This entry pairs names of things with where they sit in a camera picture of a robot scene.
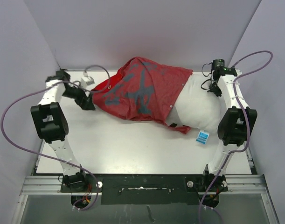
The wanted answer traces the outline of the white pillow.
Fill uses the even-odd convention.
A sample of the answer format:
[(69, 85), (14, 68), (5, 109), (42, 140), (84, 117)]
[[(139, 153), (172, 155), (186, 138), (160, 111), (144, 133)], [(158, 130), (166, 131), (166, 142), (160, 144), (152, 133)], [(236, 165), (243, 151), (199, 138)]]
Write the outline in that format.
[(222, 118), (221, 104), (213, 93), (201, 89), (204, 81), (201, 75), (193, 74), (189, 77), (166, 119), (168, 126), (217, 132)]

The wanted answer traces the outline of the red printed pillowcase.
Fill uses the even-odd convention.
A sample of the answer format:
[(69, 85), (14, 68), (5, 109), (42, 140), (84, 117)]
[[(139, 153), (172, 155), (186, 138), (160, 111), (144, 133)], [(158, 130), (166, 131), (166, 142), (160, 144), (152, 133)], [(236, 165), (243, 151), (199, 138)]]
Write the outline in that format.
[(134, 57), (93, 89), (92, 102), (120, 119), (154, 121), (187, 134), (190, 126), (167, 118), (192, 74), (191, 69)]

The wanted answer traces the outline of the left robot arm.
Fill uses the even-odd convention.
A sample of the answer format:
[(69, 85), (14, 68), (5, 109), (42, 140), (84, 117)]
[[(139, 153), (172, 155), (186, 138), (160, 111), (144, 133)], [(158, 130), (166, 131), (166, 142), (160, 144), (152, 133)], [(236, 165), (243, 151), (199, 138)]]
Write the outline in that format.
[(80, 81), (84, 86), (72, 87), (70, 75), (58, 70), (54, 76), (47, 77), (46, 92), (38, 105), (30, 109), (38, 137), (53, 149), (60, 160), (63, 186), (78, 192), (86, 190), (89, 181), (70, 147), (67, 137), (69, 126), (59, 102), (62, 97), (71, 98), (82, 110), (94, 111), (92, 94), (83, 90), (87, 83), (94, 83), (94, 80), (86, 77)]

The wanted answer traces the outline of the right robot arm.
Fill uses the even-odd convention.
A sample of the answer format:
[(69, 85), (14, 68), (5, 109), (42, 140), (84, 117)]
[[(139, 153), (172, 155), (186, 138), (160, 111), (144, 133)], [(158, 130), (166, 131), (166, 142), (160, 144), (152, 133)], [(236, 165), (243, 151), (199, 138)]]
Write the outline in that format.
[(201, 186), (211, 191), (217, 186), (217, 178), (226, 174), (233, 154), (247, 149), (250, 135), (257, 119), (257, 111), (250, 109), (239, 87), (237, 79), (242, 72), (234, 67), (225, 67), (223, 59), (211, 63), (208, 92), (215, 94), (225, 103), (225, 114), (218, 128), (218, 147), (212, 161), (206, 165)]

